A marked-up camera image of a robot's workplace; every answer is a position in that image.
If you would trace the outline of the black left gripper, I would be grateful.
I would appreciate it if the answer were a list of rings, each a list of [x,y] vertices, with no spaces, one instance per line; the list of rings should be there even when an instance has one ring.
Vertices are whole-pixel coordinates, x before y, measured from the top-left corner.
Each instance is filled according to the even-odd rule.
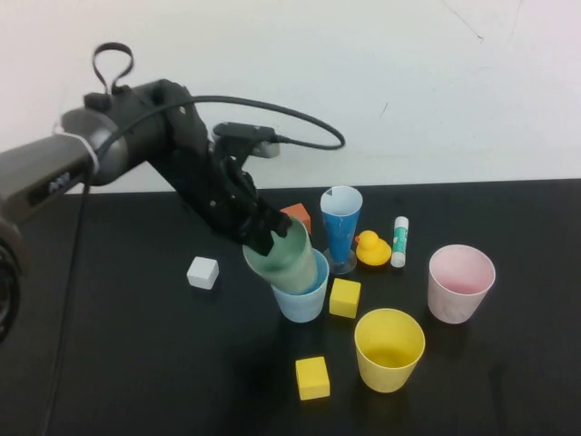
[[[163,157],[163,178],[214,231],[268,255],[271,232],[286,237],[291,218],[258,202],[256,189],[228,153],[225,140],[209,138],[194,107],[172,109],[166,120],[171,151]]]

